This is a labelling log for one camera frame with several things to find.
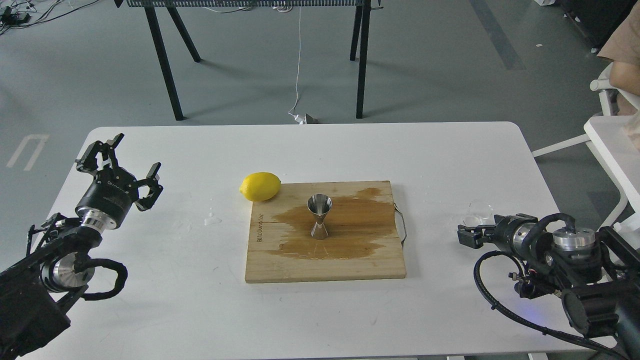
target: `table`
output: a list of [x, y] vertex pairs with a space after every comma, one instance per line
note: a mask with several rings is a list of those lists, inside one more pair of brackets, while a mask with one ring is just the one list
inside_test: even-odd
[[591, 140], [589, 148], [620, 191], [620, 202], [612, 211], [611, 222], [620, 215], [628, 203], [636, 211], [622, 223], [614, 224], [617, 231], [633, 232], [640, 229], [640, 152], [625, 134], [623, 126], [631, 116], [592, 117], [584, 124]]
[[[164, 192], [132, 209], [90, 255], [124, 263], [117, 297], [78, 302], [71, 328], [26, 359], [299, 359], [487, 354], [581, 349], [491, 311], [472, 279], [488, 245], [458, 243], [471, 199], [496, 213], [542, 217], [556, 204], [516, 125], [509, 122], [274, 126], [101, 127], [117, 133], [120, 166], [137, 177], [161, 161]], [[316, 146], [315, 140], [321, 139]], [[284, 183], [389, 180], [404, 213], [407, 278], [246, 284], [249, 173]], [[91, 182], [70, 169], [53, 212], [73, 214]], [[488, 261], [483, 278], [517, 313], [573, 332], [555, 297], [522, 300]], [[89, 291], [111, 288], [96, 271]]]
[[[116, 5], [120, 7], [124, 0], [116, 0]], [[169, 59], [164, 48], [164, 41], [160, 32], [160, 25], [156, 16], [156, 7], [164, 7], [169, 11], [173, 23], [182, 37], [193, 61], [200, 62], [202, 59], [196, 50], [191, 37], [185, 27], [177, 7], [228, 7], [228, 6], [355, 6], [355, 20], [353, 23], [353, 36], [351, 37], [351, 52], [349, 59], [356, 60], [356, 50], [360, 41], [360, 57], [358, 59], [358, 93], [356, 98], [356, 118], [362, 119], [362, 108], [364, 107], [364, 83], [367, 72], [367, 50], [369, 48], [369, 19], [371, 18], [371, 0], [127, 0], [131, 7], [144, 7], [149, 23], [149, 30], [156, 47], [158, 61], [162, 70], [164, 83], [169, 94], [169, 100], [173, 109], [175, 120], [184, 120], [180, 99], [175, 89]]]

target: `jigger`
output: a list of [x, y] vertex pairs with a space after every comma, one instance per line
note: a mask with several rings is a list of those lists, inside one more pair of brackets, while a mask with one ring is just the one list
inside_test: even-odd
[[311, 211], [311, 214], [314, 215], [314, 218], [316, 218], [316, 223], [311, 229], [311, 237], [314, 239], [322, 240], [329, 236], [324, 226], [324, 218], [329, 210], [331, 210], [331, 206], [331, 198], [323, 193], [317, 193], [307, 201], [307, 208]]

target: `concrete floor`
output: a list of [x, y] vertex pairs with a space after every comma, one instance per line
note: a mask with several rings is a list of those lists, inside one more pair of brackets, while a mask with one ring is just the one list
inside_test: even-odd
[[[52, 15], [88, 3], [70, 1]], [[2, 0], [2, 6], [8, 3]], [[102, 0], [2, 35], [0, 268], [23, 256], [28, 227], [45, 220], [95, 127], [294, 124], [287, 112], [296, 99], [299, 22], [296, 113], [321, 123], [510, 121], [536, 150], [584, 133], [584, 123], [600, 111], [589, 82], [606, 64], [591, 54], [558, 6], [531, 0], [403, 0], [383, 6], [371, 17], [364, 119], [355, 118], [358, 64], [348, 60], [350, 8], [229, 14], [180, 9], [201, 63], [192, 61], [167, 12], [158, 9], [188, 117], [183, 122], [173, 119], [141, 8]], [[29, 135], [48, 138], [26, 170], [37, 141], [11, 161]], [[492, 159], [470, 161], [492, 165]], [[541, 157], [538, 165], [559, 209], [581, 226], [597, 228], [618, 201], [585, 145]]]

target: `white cable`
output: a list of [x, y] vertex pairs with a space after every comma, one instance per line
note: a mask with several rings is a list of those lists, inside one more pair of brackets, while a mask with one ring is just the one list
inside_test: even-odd
[[296, 115], [293, 115], [291, 112], [295, 110], [298, 105], [298, 101], [300, 100], [300, 94], [298, 93], [298, 80], [300, 78], [300, 57], [302, 55], [302, 6], [299, 6], [300, 16], [298, 17], [298, 73], [296, 74], [296, 103], [293, 104], [293, 107], [289, 110], [288, 114], [296, 118]]
[[288, 13], [289, 11], [293, 10], [293, 6], [273, 6], [274, 10], [278, 10], [278, 12], [281, 13]]
[[240, 11], [240, 10], [244, 10], [243, 8], [238, 8], [238, 9], [231, 10], [231, 11], [228, 11], [228, 12], [219, 12], [219, 11], [217, 11], [217, 10], [213, 10], [212, 8], [208, 8], [208, 7], [206, 7], [206, 6], [203, 6], [202, 8], [207, 9], [207, 10], [211, 10], [211, 11], [212, 11], [212, 12], [214, 12], [214, 13], [234, 13], [234, 12], [238, 12], [238, 11]]

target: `lemon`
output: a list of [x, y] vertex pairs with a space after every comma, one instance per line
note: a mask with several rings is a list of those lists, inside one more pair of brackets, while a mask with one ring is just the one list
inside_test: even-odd
[[270, 172], [254, 172], [240, 185], [240, 192], [249, 201], [265, 201], [280, 190], [280, 179]]

